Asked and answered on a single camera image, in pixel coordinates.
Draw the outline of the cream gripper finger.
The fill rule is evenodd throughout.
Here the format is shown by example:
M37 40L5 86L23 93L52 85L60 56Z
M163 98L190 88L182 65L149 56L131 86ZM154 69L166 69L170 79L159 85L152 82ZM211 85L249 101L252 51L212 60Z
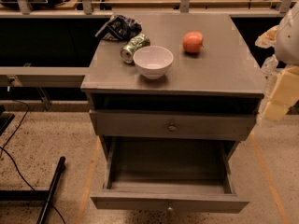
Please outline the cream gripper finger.
M269 121L280 121L298 101L299 67L292 66L277 74L274 88L263 111L263 118Z
M264 32L256 39L255 45L262 49L273 48L276 44L277 31L278 31L277 25L268 29L266 32Z

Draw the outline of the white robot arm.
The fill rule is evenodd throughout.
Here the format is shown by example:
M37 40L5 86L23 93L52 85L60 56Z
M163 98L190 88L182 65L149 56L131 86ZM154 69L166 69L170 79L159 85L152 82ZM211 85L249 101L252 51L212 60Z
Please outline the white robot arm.
M296 3L281 20L255 41L260 48L274 48L266 58L263 73L274 75L278 62L286 67L269 81L269 91L262 117L268 121L282 120L290 108L299 101L299 3Z

